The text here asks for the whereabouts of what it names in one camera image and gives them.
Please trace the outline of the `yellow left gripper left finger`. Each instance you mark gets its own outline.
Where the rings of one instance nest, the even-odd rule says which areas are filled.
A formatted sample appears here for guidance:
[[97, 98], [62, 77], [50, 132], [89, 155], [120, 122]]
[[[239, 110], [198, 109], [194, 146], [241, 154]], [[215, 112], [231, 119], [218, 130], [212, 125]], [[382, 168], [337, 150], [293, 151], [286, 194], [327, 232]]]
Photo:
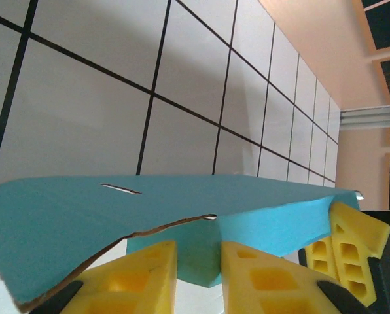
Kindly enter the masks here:
[[162, 241], [90, 268], [32, 313], [174, 313], [177, 244]]

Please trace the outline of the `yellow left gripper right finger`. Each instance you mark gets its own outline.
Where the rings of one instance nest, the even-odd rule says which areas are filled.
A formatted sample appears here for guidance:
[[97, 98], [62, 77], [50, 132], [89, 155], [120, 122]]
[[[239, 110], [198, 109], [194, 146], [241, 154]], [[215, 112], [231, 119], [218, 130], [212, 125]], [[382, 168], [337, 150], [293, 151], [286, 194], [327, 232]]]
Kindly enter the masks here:
[[221, 244], [225, 313], [369, 313], [333, 278], [236, 243]]

